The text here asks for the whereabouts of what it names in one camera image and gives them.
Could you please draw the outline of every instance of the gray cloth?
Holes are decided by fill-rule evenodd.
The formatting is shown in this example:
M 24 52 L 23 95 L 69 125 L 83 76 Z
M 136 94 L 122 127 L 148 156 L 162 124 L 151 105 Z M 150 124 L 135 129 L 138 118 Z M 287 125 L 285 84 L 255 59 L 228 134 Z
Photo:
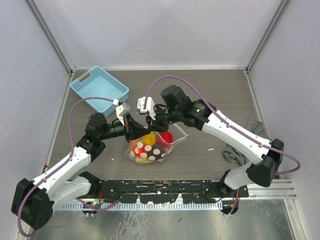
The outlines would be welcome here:
M 258 120 L 248 118 L 246 120 L 245 129 L 259 137 L 269 139 L 265 126 Z M 249 159 L 246 158 L 246 156 L 244 156 L 241 152 L 239 152 L 232 146 L 228 146 L 225 150 L 222 151 L 222 154 L 229 163 L 239 163 L 239 165 L 242 166 L 249 162 Z

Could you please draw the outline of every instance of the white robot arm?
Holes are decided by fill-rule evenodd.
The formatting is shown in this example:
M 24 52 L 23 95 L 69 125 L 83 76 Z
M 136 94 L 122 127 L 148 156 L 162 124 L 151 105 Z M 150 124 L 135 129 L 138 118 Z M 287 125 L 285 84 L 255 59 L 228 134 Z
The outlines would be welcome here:
M 137 108 L 140 113 L 148 113 L 147 122 L 152 126 L 163 126 L 182 122 L 188 127 L 195 127 L 200 131 L 214 135 L 225 141 L 243 153 L 249 163 L 237 168 L 228 170 L 222 177 L 220 190 L 225 194 L 231 194 L 239 187 L 255 183 L 263 187 L 269 187 L 275 173 L 282 161 L 282 156 L 268 150 L 264 146 L 274 147 L 283 150 L 282 141 L 275 139 L 270 142 L 268 139 L 259 137 L 238 124 L 234 123 L 223 115 L 215 106 L 211 106 L 215 112 L 229 125 L 224 124 L 221 119 L 209 110 L 205 103 L 199 99 L 191 101 L 178 86 L 171 85 L 161 92 L 166 106 L 155 104 L 151 97 L 148 98 L 146 108 L 145 97 L 139 98 Z M 261 143 L 258 145 L 231 126 L 250 136 Z

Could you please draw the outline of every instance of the metal frame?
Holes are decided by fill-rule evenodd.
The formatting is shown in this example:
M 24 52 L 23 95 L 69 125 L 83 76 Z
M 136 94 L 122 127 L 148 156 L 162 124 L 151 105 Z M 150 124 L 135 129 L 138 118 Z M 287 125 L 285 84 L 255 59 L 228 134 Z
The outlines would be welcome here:
M 64 87 L 63 96 L 62 96 L 62 99 L 61 99 L 61 102 L 60 102 L 60 107 L 59 107 L 59 110 L 58 110 L 58 114 L 57 114 L 56 119 L 55 119 L 54 124 L 53 124 L 53 130 L 52 130 L 52 133 L 51 133 L 51 136 L 50 136 L 50 139 L 49 139 L 48 147 L 47 147 L 47 150 L 46 150 L 46 155 L 45 155 L 44 161 L 43 161 L 43 163 L 41 165 L 41 169 L 39 171 L 39 174 L 42 174 L 44 172 L 45 165 L 48 165 L 49 162 L 50 162 L 51 154 L 52 154 L 52 151 L 54 149 L 56 137 L 57 137 L 57 134 L 58 134 L 58 129 L 59 129 L 59 126 L 60 126 L 61 118 L 62 118 L 62 115 L 64 113 L 65 105 L 66 105 L 68 94 L 69 94 L 69 90 L 70 90 L 69 84 L 72 82 L 72 80 L 74 78 L 74 75 L 75 75 L 75 73 L 73 72 L 70 75 L 70 77 L 68 78 L 68 81 L 66 82 L 66 85 Z
M 275 14 L 273 15 L 273 17 L 271 19 L 271 22 L 269 23 L 269 26 L 267 27 L 261 41 L 259 42 L 258 46 L 255 49 L 255 52 L 254 52 L 251 60 L 249 61 L 248 67 L 246 68 L 247 72 L 251 71 L 251 69 L 252 69 L 253 65 L 255 64 L 257 58 L 259 57 L 262 49 L 266 45 L 268 39 L 270 38 L 272 32 L 276 28 L 280 18 L 285 13 L 290 2 L 291 2 L 291 0 L 281 0 Z
M 58 43 L 56 42 L 52 32 L 50 31 L 48 25 L 46 24 L 45 19 L 43 18 L 42 14 L 40 13 L 37 5 L 35 4 L 34 0 L 24 0 L 28 5 L 30 11 L 32 12 L 34 18 L 38 22 L 40 28 L 43 30 L 44 35 L 48 39 L 50 45 L 52 46 L 53 50 L 57 54 L 58 58 L 62 62 L 65 70 L 71 75 L 72 69 L 70 68 L 67 59 L 65 58 L 63 52 L 61 51 Z
M 43 16 L 41 15 L 39 9 L 37 8 L 37 5 L 35 4 L 34 0 L 25 0 L 26 4 L 28 5 L 28 7 L 30 8 L 32 14 L 34 15 L 35 19 L 37 20 L 37 22 L 39 23 L 41 29 L 43 30 L 45 36 L 47 37 L 49 43 L 51 44 L 52 48 L 54 49 L 54 51 L 56 52 L 57 56 L 59 57 L 60 61 L 62 62 L 62 64 L 64 65 L 66 71 L 70 74 L 70 78 L 68 80 L 68 83 L 66 84 L 65 90 L 64 90 L 64 95 L 63 98 L 61 100 L 61 104 L 60 104 L 60 109 L 57 115 L 57 118 L 55 120 L 54 123 L 54 129 L 52 131 L 52 135 L 50 137 L 50 142 L 48 145 L 48 150 L 47 150 L 47 154 L 46 154 L 46 158 L 45 158 L 45 163 L 48 163 L 50 160 L 50 156 L 53 150 L 53 146 L 54 146 L 54 141 L 56 139 L 56 135 L 58 132 L 58 128 L 59 128 L 59 124 L 61 121 L 61 117 L 62 117 L 62 113 L 66 104 L 66 99 L 68 96 L 68 92 L 69 92 L 69 83 L 71 82 L 74 73 L 72 71 L 72 69 L 70 68 L 68 61 L 66 60 L 62 50 L 60 49 L 59 45 L 57 44 L 52 32 L 50 31 L 48 25 L 46 24 Z M 260 43 L 258 44 L 251 60 L 249 61 L 248 66 L 244 69 L 243 67 L 239 67 L 239 68 L 224 68 L 224 69 L 244 69 L 244 74 L 247 78 L 248 81 L 248 86 L 251 92 L 251 96 L 252 96 L 252 101 L 254 104 L 254 108 L 256 111 L 256 115 L 257 118 L 259 119 L 259 121 L 263 122 L 263 114 L 261 112 L 260 109 L 260 105 L 259 105 L 259 100 L 257 97 L 257 93 L 254 87 L 254 83 L 250 74 L 250 71 L 252 70 L 256 60 L 258 59 L 260 53 L 262 52 L 264 46 L 266 45 L 268 39 L 270 38 L 272 32 L 274 31 L 277 23 L 279 22 L 281 16 L 284 14 L 285 10 L 287 9 L 289 3 L 291 2 L 291 0 L 282 0 L 270 22 L 270 24 L 267 27 L 267 30 L 265 31 Z M 263 188 L 260 187 L 256 184 L 250 184 L 248 186 L 248 191 L 249 191 L 249 197 L 247 198 L 242 198 L 241 200 L 272 200 L 272 199 L 284 199 L 285 202 L 285 206 L 287 209 L 287 213 L 289 216 L 289 220 L 291 222 L 293 231 L 294 231 L 294 235 L 297 239 L 307 239 L 304 229 L 303 229 L 303 225 L 301 223 L 301 220 L 299 218 L 299 214 L 297 211 L 297 207 L 296 207 L 296 200 L 297 200 L 297 196 L 295 194 L 293 185 L 291 183 L 291 181 L 289 179 L 276 179 L 272 182 L 271 186 L 269 188 Z M 162 206 L 160 205 L 154 205 L 154 204 L 141 204 L 141 203 L 136 203 L 136 206 L 132 206 L 133 204 L 124 204 L 124 203 L 119 203 L 117 204 L 117 207 L 114 207 L 113 210 L 126 210 L 126 209 L 132 209 L 132 210 L 138 210 L 140 209 L 140 205 L 145 205 L 145 207 L 142 207 L 141 210 L 159 210 L 159 209 L 163 209 L 164 204 L 162 204 Z M 71 202 L 71 204 L 66 204 L 65 206 L 63 206 L 61 208 L 61 210 L 75 210 L 75 209 L 79 209 L 82 208 L 83 205 L 82 203 L 75 203 L 75 202 Z M 200 209 L 206 209 L 206 210 L 217 210 L 219 209 L 219 205 L 210 205 L 210 204 L 194 204 L 194 205 L 181 205 L 181 203 L 179 203 L 179 201 L 177 201 L 175 206 L 171 206 L 170 207 L 172 210 L 178 210 L 178 209 L 186 209 L 186 208 L 190 208 L 190 209 L 196 209 L 196 210 L 200 210 Z M 30 227 L 27 224 L 23 224 L 23 226 L 25 227 L 26 230 L 30 229 Z M 25 237 L 21 236 L 19 233 L 17 234 L 17 240 L 24 240 L 26 239 Z

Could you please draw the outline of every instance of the red wire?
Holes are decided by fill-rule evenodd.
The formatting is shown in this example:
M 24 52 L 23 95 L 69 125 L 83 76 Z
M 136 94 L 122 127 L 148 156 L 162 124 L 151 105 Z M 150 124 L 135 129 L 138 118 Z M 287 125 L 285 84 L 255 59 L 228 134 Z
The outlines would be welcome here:
M 103 194 L 104 194 L 104 191 L 103 191 L 103 190 L 100 190 L 100 191 L 99 191 L 99 193 L 100 193 L 100 196 L 99 196 L 99 203 L 101 203 L 101 201 L 102 201 L 102 197 L 103 197 Z

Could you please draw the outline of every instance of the gray wall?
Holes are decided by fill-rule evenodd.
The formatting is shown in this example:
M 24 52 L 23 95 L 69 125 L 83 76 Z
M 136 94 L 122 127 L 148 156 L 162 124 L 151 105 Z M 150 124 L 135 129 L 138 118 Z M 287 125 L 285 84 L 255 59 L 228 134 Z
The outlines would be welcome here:
M 39 174 L 68 74 L 25 1 L 1 1 L 0 33 L 0 239 L 12 240 L 16 184 Z
M 78 69 L 246 67 L 281 0 L 35 0 Z
M 252 70 L 271 137 L 301 160 L 292 179 L 309 236 L 319 239 L 320 1 L 291 1 Z M 282 169 L 295 167 L 284 158 Z

